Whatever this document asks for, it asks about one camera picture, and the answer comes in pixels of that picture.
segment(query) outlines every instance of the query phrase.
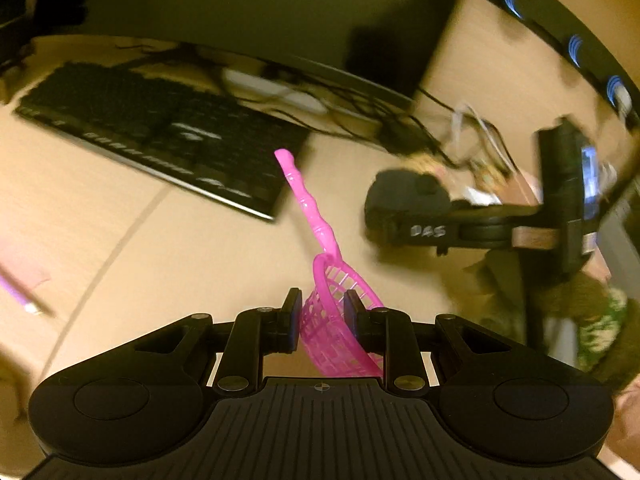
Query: pink handle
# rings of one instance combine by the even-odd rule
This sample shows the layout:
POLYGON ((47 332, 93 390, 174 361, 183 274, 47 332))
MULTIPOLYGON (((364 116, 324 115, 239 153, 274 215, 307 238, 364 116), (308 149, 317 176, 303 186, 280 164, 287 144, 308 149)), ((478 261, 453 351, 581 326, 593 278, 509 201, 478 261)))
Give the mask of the pink handle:
POLYGON ((287 150, 276 150, 275 156, 322 250, 337 260, 342 260, 338 243, 335 241, 334 230, 320 216, 318 204, 306 190, 302 175, 296 168, 293 155, 287 150))

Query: ribbed black surface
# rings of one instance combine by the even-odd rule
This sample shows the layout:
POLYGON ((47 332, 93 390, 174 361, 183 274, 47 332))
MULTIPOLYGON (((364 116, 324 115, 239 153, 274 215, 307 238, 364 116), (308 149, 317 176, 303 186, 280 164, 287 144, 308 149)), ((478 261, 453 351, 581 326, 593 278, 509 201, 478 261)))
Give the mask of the ribbed black surface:
POLYGON ((457 443, 418 399, 375 380, 270 379, 223 400, 188 443, 152 462, 89 468, 50 458, 31 480, 597 480, 597 460, 549 468, 505 465, 457 443))

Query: desk seam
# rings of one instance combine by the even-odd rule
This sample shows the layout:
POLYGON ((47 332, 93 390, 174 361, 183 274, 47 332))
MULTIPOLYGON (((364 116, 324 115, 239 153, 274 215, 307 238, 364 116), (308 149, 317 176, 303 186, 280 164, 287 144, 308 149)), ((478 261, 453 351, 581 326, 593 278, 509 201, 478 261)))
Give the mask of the desk seam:
POLYGON ((145 208, 142 210, 140 215, 130 225, 129 229, 127 229, 124 235, 122 235, 122 238, 116 243, 116 246, 113 248, 113 250, 107 257, 107 259, 100 266, 98 271, 95 273, 94 278, 91 280, 88 287, 80 297, 80 300, 78 300, 78 304, 76 304, 76 307, 71 313, 71 316, 69 316, 69 319, 66 322, 66 325, 60 331, 60 334, 56 339, 56 343, 55 345, 53 345, 53 348, 49 353, 49 357, 47 358, 47 361, 45 362, 45 365, 42 368, 37 384, 40 384, 46 378, 47 373, 53 363, 53 360, 55 359, 56 355, 60 351, 60 347, 62 346, 62 343, 65 341, 66 336, 69 334, 71 327, 76 322, 76 319, 84 309, 84 306, 87 304, 89 299, 94 294, 95 289, 98 287, 98 285, 100 285, 100 283, 102 282, 102 279, 105 277, 107 272, 109 272, 109 270, 111 269, 111 266, 122 254, 122 251, 127 247, 127 245, 129 244, 129 241, 136 235, 136 233, 139 231, 139 229, 142 227, 145 221, 158 208, 158 206, 162 203, 162 201, 169 195, 172 189, 173 189, 173 186, 165 185, 160 191, 158 191, 158 193, 145 206, 145 208))

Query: white power strip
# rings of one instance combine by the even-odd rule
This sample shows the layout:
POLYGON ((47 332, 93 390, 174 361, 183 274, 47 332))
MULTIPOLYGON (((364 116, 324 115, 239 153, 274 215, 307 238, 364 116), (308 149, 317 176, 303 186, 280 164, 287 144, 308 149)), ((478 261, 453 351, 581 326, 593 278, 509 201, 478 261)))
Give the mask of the white power strip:
POLYGON ((326 115, 327 107, 324 103, 309 94, 297 92, 288 86, 268 81, 261 77, 238 72, 225 68, 222 77, 225 82, 244 90, 250 90, 263 97, 274 97, 282 95, 278 100, 293 105, 301 110, 311 112, 317 115, 326 115))

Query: metal screw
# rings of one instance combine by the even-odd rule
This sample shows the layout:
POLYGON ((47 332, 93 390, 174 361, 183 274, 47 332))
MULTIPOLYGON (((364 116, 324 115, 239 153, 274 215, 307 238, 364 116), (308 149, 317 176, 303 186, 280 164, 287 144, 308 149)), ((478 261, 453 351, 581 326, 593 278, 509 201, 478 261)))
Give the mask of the metal screw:
POLYGON ((404 390, 406 392, 415 392, 424 388, 424 379, 421 377, 417 377, 415 375, 401 375, 397 377, 394 381, 394 385, 399 390, 404 390))
POLYGON ((218 387, 226 392, 241 392, 248 385, 249 381, 239 375, 229 375, 218 381, 218 387))

